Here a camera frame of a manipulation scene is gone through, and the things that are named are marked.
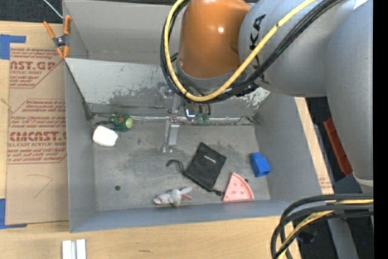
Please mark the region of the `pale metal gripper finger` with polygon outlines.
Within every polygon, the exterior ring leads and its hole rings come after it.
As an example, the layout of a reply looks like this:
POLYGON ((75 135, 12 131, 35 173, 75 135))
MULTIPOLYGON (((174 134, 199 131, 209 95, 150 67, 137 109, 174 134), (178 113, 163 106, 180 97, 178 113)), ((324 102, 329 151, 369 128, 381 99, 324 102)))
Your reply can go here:
POLYGON ((179 133, 179 123, 178 120, 173 117, 170 118, 170 125, 169 125, 169 146, 175 146, 178 140, 178 133, 179 133))
POLYGON ((167 121, 166 121, 164 142, 163 142, 163 145, 161 147, 161 151, 164 152, 164 153, 172 152, 173 149, 176 147, 176 145, 175 146, 169 146, 169 125, 170 125, 170 118, 173 118, 173 117, 178 119, 178 111, 177 110, 172 112, 172 114, 167 118, 167 121))

